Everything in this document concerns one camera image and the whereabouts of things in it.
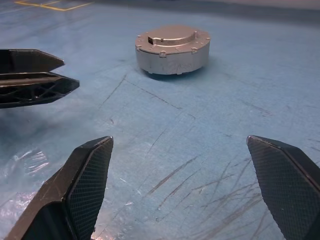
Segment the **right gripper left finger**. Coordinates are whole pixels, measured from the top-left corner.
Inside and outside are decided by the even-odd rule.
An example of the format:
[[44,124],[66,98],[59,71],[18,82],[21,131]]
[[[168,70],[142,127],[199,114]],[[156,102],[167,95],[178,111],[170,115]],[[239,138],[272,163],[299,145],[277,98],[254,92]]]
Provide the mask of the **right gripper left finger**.
[[89,240],[101,209],[114,139],[104,136],[73,150],[37,191],[7,240]]

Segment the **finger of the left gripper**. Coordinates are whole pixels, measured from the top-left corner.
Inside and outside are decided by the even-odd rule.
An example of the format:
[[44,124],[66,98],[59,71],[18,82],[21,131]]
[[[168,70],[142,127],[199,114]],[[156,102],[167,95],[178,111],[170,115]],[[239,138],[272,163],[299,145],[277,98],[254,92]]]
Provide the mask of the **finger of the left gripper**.
[[2,73],[0,108],[53,103],[79,87],[78,80],[53,72]]
[[62,67],[65,62],[38,49],[1,49],[0,73],[50,72]]

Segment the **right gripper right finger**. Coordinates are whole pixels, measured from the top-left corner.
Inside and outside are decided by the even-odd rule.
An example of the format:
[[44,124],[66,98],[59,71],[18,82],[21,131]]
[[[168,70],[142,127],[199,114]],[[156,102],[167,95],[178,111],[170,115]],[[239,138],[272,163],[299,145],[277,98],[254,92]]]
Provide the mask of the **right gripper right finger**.
[[262,198],[287,240],[320,238],[320,168],[298,147],[250,135]]

